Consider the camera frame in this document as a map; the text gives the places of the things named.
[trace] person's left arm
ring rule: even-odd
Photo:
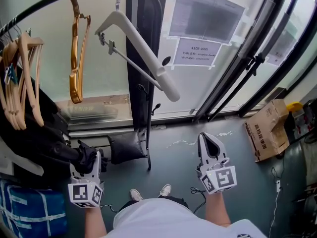
[[[107,235],[99,207],[88,208],[85,213],[85,238],[100,238]]]

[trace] white hanger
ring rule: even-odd
[[[150,49],[148,44],[144,41],[144,39],[141,37],[139,32],[132,25],[132,23],[127,18],[127,16],[119,10],[119,2],[120,0],[117,0],[116,2],[116,11],[113,11],[109,15],[109,17],[101,24],[101,26],[95,32],[95,35],[98,35],[99,38],[101,38],[103,37],[101,33],[104,30],[108,29],[111,25],[118,26],[129,38],[130,42],[132,43],[134,48],[137,50],[137,52],[140,54],[143,61],[145,62],[145,64],[147,65],[151,73],[153,74],[154,78],[157,80],[157,83],[160,87],[158,87],[157,84],[154,84],[153,80],[150,80],[149,75],[147,74],[145,75],[143,73],[142,74],[151,83],[153,83],[156,87],[158,87],[159,90],[162,90],[166,94],[169,100],[173,102],[178,101],[180,98],[180,94],[178,90],[176,89],[175,83],[173,82],[171,77],[167,74],[167,71],[165,70],[164,66],[162,66],[162,64],[159,62],[158,58],[154,55],[153,51]]]

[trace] white sneaker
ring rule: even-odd
[[[141,194],[134,188],[130,190],[130,197],[135,201],[143,200],[143,197],[141,196]]]
[[[172,190],[172,186],[167,184],[165,185],[159,193],[159,196],[169,196]]]

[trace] clothes rack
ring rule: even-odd
[[[41,0],[36,4],[32,5],[31,7],[27,8],[22,13],[18,14],[14,17],[11,21],[5,24],[0,29],[0,37],[2,37],[6,32],[8,32],[14,25],[21,22],[26,17],[30,16],[34,12],[46,7],[47,5],[54,3],[59,0]],[[154,19],[153,19],[153,28],[151,32],[151,43],[149,47],[153,51],[153,53],[158,56],[159,52],[159,38],[160,38],[160,31],[163,19],[162,7],[159,0],[150,0],[153,3],[154,7]],[[149,84],[149,98],[148,98],[148,111],[147,111],[147,128],[146,128],[146,151],[148,157],[149,167],[148,170],[151,169],[151,159],[150,159],[150,152],[149,152],[149,139],[150,139],[150,129],[151,129],[151,112],[153,107],[153,96],[154,96],[154,85]]]

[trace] person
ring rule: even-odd
[[[115,216],[107,234],[100,208],[86,209],[85,238],[265,238],[250,221],[231,224],[222,193],[206,195],[206,220],[194,215],[184,199],[170,196],[171,185],[158,198],[143,199],[130,190],[131,201]]]

